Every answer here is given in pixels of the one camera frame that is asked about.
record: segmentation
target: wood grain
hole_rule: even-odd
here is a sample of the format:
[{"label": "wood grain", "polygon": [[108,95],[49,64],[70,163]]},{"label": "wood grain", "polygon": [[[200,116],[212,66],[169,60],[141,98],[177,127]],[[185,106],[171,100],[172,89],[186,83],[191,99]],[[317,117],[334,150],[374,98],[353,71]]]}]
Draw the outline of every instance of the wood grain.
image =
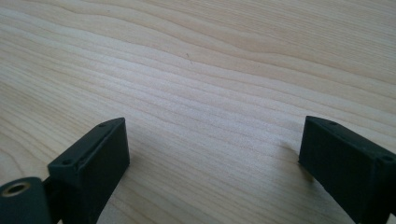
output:
[{"label": "wood grain", "polygon": [[125,117],[99,223],[352,223],[304,117],[396,152],[395,52],[394,1],[1,0],[0,184]]}]

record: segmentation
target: black plastic part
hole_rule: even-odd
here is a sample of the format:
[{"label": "black plastic part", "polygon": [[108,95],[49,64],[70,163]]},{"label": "black plastic part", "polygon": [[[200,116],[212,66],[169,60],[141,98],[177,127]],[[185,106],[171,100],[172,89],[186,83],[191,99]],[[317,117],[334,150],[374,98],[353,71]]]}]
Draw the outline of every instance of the black plastic part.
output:
[{"label": "black plastic part", "polygon": [[0,193],[0,223],[52,223],[39,178],[14,180],[2,186]]},{"label": "black plastic part", "polygon": [[49,164],[62,189],[64,224],[96,223],[129,165],[125,119],[97,125]]},{"label": "black plastic part", "polygon": [[356,223],[395,214],[396,155],[342,125],[306,117],[299,163]]},{"label": "black plastic part", "polygon": [[101,123],[49,164],[44,182],[2,186],[0,223],[96,223],[129,163],[125,119]]}]

